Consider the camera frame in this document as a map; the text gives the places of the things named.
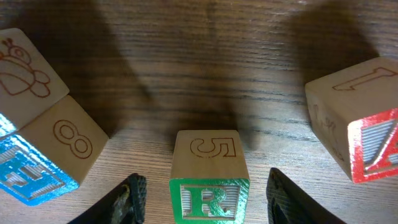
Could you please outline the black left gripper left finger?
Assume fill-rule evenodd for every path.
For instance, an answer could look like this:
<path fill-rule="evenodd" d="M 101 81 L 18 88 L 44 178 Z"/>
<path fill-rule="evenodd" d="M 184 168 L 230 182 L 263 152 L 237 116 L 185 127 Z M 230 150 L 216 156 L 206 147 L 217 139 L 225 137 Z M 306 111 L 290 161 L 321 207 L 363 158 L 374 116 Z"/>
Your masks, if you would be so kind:
<path fill-rule="evenodd" d="M 146 187 L 144 176 L 131 174 L 69 224 L 143 224 Z"/>

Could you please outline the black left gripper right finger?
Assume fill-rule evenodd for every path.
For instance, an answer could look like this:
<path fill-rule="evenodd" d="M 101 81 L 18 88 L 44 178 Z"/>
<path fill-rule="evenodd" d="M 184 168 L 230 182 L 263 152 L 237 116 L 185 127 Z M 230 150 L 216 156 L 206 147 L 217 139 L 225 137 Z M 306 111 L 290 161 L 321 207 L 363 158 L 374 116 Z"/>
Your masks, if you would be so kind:
<path fill-rule="evenodd" d="M 269 224 L 344 224 L 275 167 L 269 172 L 266 196 Z"/>

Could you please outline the green R wooden block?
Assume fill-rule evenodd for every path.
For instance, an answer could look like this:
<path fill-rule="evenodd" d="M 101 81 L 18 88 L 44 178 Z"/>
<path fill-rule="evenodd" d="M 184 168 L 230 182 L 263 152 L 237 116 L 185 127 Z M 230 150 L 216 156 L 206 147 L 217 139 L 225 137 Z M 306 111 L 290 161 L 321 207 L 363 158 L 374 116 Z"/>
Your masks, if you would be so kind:
<path fill-rule="evenodd" d="M 179 131 L 169 187 L 176 224 L 243 224 L 250 178 L 239 133 Z"/>

